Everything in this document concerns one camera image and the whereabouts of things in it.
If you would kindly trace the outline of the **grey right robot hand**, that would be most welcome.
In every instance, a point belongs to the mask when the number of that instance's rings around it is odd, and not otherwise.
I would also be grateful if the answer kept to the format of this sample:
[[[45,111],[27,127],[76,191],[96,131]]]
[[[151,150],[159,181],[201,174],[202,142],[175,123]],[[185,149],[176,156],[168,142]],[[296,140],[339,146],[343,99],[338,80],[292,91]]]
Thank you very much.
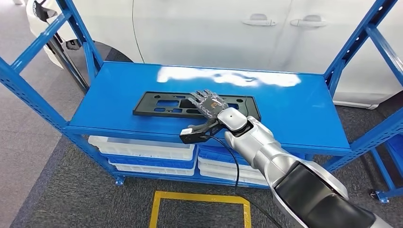
[[[207,119],[217,119],[221,111],[229,108],[222,97],[210,90],[192,92],[188,100]]]

